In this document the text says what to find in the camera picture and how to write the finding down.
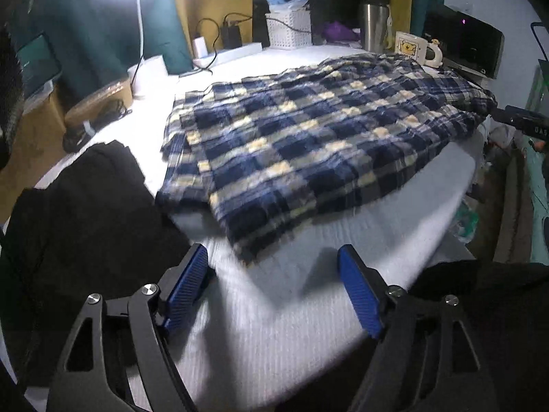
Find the black folded garment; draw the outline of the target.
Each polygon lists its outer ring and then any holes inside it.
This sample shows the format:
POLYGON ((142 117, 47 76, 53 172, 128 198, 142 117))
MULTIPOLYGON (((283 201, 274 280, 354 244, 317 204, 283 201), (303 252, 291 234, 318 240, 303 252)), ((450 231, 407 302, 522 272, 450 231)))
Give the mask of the black folded garment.
POLYGON ((46 387, 89 294, 130 296, 189 247, 118 141, 89 147, 47 188, 23 190, 1 251, 1 327, 16 377, 46 387))

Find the teal curtain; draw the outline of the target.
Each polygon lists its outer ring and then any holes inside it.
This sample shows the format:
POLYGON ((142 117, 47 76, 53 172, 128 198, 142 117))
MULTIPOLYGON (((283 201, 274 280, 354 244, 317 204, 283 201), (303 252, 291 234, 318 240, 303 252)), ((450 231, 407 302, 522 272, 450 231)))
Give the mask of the teal curtain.
POLYGON ((69 105, 127 76, 138 60, 135 0, 1 0, 16 49, 45 33, 69 105))

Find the white power strip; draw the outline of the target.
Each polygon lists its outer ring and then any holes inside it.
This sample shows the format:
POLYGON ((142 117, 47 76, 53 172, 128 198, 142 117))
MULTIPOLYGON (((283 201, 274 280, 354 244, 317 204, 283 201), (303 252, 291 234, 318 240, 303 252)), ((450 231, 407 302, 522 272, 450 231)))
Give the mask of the white power strip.
POLYGON ((192 63, 199 68, 210 68, 232 60, 239 60, 244 57, 259 54, 262 50, 263 47, 260 42, 253 42, 234 49, 220 50, 205 56, 204 58, 193 59, 192 63))

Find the teal box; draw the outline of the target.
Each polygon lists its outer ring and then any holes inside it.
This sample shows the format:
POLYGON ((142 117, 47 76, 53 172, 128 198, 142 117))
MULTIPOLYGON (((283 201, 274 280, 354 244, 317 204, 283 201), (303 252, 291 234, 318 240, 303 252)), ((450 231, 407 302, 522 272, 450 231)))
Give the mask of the teal box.
POLYGON ((29 99, 40 92, 45 83, 57 80, 61 75, 60 62, 45 33, 17 51, 21 63, 24 98, 29 99))

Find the white charger adapter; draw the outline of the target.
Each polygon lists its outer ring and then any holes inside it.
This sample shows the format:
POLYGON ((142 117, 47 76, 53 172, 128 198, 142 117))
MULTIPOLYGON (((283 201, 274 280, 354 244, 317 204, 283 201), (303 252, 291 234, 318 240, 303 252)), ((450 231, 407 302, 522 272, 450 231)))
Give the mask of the white charger adapter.
POLYGON ((203 59, 208 56, 208 46, 203 36, 198 36, 192 41, 196 59, 203 59))

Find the purple cloth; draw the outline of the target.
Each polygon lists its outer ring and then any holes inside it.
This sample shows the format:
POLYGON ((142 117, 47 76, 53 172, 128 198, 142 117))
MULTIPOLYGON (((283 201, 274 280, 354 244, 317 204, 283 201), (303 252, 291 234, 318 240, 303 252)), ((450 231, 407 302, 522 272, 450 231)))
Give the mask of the purple cloth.
POLYGON ((359 35, 339 21, 321 23, 315 30, 328 43, 353 43, 359 41, 359 35))

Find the brown lidded food container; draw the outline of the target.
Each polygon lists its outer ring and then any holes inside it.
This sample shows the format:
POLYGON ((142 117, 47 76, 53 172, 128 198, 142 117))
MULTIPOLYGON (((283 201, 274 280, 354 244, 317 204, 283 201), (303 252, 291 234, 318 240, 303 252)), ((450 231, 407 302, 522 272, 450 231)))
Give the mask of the brown lidded food container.
POLYGON ((129 78, 111 82, 79 101, 64 115, 65 127, 77 127, 96 119, 113 101, 121 101, 127 109, 131 106, 133 97, 129 78))

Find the white cartoon mug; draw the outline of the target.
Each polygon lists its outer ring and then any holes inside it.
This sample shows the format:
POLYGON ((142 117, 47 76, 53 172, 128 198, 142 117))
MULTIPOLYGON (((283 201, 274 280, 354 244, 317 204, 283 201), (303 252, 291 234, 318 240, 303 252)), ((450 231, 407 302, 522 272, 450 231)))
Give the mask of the white cartoon mug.
POLYGON ((421 66, 436 69, 443 64, 443 52, 436 39, 429 42, 417 35, 397 31, 395 52, 412 58, 421 66))

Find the blue yellow plaid pants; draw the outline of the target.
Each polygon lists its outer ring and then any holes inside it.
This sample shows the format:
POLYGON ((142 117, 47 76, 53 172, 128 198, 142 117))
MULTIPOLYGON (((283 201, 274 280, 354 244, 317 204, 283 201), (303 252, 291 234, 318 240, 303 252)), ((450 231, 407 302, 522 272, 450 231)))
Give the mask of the blue yellow plaid pants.
POLYGON ((253 261, 310 219, 400 189, 496 105, 457 73, 398 54, 217 82, 174 102, 157 204, 207 208, 253 261))

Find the white plastic basket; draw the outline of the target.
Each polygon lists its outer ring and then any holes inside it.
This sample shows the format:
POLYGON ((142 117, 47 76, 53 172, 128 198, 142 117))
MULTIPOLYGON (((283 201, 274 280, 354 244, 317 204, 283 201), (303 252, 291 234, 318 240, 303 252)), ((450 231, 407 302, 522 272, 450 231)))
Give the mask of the white plastic basket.
POLYGON ((309 10, 267 13, 265 19, 271 48, 292 50, 313 44, 309 10))

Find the stainless steel tumbler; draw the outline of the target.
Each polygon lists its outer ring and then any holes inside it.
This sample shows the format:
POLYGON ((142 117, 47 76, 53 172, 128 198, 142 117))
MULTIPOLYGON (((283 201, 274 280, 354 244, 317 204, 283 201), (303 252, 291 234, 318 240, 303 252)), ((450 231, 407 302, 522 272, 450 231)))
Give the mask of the stainless steel tumbler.
POLYGON ((389 5, 363 3, 359 9, 360 42, 364 50, 383 53, 387 41, 389 5))

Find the black electronic box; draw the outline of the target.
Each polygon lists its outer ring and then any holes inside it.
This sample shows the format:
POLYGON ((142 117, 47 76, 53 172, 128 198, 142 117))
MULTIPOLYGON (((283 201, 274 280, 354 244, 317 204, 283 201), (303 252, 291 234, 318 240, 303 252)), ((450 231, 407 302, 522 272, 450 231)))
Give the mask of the black electronic box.
POLYGON ((446 59, 495 78, 500 66, 504 35, 497 28, 445 5, 427 12, 423 37, 439 41, 446 59))

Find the black charger adapter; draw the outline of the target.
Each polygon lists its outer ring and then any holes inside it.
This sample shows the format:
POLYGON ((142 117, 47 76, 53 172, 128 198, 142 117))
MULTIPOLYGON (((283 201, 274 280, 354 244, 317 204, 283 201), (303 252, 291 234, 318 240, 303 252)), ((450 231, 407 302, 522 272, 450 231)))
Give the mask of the black charger adapter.
POLYGON ((235 49, 243 46, 240 28, 237 24, 221 25, 221 40, 225 49, 235 49))

